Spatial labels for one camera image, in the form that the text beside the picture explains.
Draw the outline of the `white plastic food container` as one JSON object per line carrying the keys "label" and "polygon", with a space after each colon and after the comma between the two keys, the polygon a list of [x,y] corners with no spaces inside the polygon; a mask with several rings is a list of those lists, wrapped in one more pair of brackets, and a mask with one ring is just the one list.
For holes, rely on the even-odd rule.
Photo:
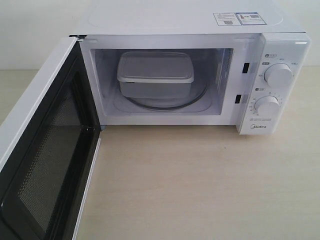
{"label": "white plastic food container", "polygon": [[120,57],[117,80],[127,98],[183,99],[190,93],[194,67],[182,52],[129,51]]}

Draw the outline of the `white microwave door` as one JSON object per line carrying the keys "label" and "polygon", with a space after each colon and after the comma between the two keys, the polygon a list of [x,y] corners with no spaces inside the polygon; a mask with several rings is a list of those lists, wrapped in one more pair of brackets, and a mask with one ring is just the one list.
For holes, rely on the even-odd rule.
{"label": "white microwave door", "polygon": [[81,39],[61,40],[0,126],[0,237],[74,240],[101,126]]}

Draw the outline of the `white microwave oven body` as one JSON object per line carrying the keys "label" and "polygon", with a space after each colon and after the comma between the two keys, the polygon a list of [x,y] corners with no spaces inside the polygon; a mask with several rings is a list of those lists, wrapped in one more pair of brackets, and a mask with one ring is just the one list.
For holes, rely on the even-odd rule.
{"label": "white microwave oven body", "polygon": [[[213,13],[257,12],[266,25],[219,26]],[[99,123],[111,125],[235,126],[241,135],[272,134],[282,116],[311,40],[272,0],[96,0],[71,32],[80,38]],[[194,80],[208,89],[196,103],[172,111],[114,106],[118,64],[126,52],[189,55]],[[292,71],[284,87],[270,87],[266,70]],[[277,115],[259,115],[258,99],[273,96]]]}

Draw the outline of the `glass turntable plate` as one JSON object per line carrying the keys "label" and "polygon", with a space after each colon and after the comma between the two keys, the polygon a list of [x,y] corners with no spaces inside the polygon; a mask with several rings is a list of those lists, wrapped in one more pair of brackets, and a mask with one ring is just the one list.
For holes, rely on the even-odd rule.
{"label": "glass turntable plate", "polygon": [[133,112],[129,110],[131,106],[137,106],[151,111],[175,111],[188,107],[199,101],[207,92],[209,84],[206,81],[195,81],[191,84],[190,92],[184,98],[134,98],[125,97],[117,90],[113,104],[116,108],[124,112]]}

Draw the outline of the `white lower timer knob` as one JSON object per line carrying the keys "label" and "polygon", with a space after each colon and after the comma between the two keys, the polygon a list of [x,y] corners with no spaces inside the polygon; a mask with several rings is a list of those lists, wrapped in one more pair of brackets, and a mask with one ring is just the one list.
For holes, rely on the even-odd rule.
{"label": "white lower timer knob", "polygon": [[280,111],[280,105],[276,97],[264,96],[254,104],[255,111],[261,116],[275,116]]}

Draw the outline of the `white upper power knob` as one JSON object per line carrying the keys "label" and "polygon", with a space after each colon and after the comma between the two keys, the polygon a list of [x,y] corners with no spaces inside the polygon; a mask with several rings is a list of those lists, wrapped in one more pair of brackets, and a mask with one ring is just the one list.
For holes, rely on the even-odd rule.
{"label": "white upper power knob", "polygon": [[264,80],[272,88],[281,88],[292,82],[293,73],[285,63],[270,66],[264,73]]}

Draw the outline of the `white blue warning label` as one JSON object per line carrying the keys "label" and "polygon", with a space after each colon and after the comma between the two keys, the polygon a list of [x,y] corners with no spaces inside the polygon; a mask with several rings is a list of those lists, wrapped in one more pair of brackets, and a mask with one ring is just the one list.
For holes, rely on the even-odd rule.
{"label": "white blue warning label", "polygon": [[218,26],[256,26],[267,23],[258,12],[213,13]]}

